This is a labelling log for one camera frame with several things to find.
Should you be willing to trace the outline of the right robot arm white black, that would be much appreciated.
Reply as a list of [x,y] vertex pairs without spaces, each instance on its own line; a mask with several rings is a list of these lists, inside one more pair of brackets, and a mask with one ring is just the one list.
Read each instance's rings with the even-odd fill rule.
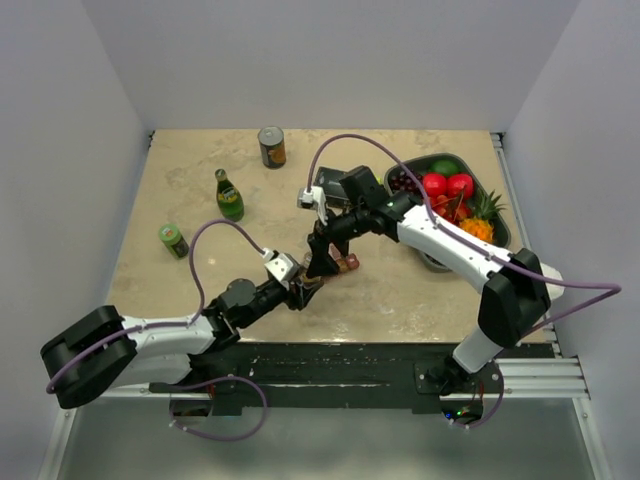
[[480,293],[481,303],[477,327],[453,350],[445,369],[446,382],[456,392],[476,386],[480,370],[515,346],[564,293],[540,280],[542,274],[552,280],[560,274],[531,251],[512,253],[489,245],[428,213],[416,196],[404,191],[389,194],[365,166],[343,175],[340,184],[350,202],[340,215],[327,209],[321,187],[306,187],[298,194],[299,207],[313,209],[318,216],[308,237],[310,275],[337,272],[331,246],[346,254],[350,240],[375,233],[434,258],[464,278]]

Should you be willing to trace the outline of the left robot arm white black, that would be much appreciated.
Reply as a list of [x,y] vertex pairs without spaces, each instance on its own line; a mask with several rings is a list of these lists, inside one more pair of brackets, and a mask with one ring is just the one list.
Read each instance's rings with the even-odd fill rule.
[[207,368],[195,358],[236,344],[242,330],[284,305],[304,309],[321,280],[269,277],[260,285],[232,281],[196,317],[144,319],[98,307],[48,341],[40,356],[49,375],[48,394],[63,409],[84,406],[111,388],[141,383],[200,390]]

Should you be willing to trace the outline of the clear pill jar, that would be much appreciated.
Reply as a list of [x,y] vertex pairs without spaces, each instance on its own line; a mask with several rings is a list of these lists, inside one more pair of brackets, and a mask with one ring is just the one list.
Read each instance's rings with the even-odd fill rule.
[[312,254],[310,252],[307,252],[304,255],[304,258],[301,264],[301,276],[300,276],[301,281],[306,287],[323,286],[324,280],[321,276],[313,277],[308,275],[308,269],[309,269],[311,260],[312,260]]

